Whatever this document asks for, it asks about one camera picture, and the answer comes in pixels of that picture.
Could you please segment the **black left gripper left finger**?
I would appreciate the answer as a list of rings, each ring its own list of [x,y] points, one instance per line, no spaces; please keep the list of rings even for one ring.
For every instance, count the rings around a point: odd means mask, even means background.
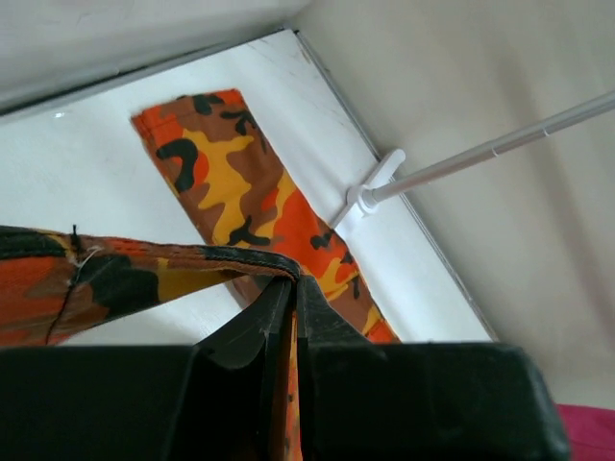
[[[5,460],[280,460],[293,286],[193,346],[1,353]]]

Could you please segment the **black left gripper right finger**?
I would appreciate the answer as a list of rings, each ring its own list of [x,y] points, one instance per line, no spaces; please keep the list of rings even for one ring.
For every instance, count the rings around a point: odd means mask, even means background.
[[[302,454],[307,460],[567,460],[546,383],[502,343],[375,344],[316,281],[297,284]]]

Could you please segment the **orange camouflage trousers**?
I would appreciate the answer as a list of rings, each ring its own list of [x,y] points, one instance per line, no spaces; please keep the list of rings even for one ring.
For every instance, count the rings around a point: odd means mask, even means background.
[[[58,347],[230,279],[255,302],[272,280],[305,276],[367,338],[394,339],[348,247],[311,210],[239,91],[184,96],[132,122],[205,244],[3,227],[2,351]],[[304,457],[297,384],[286,377],[283,457]]]

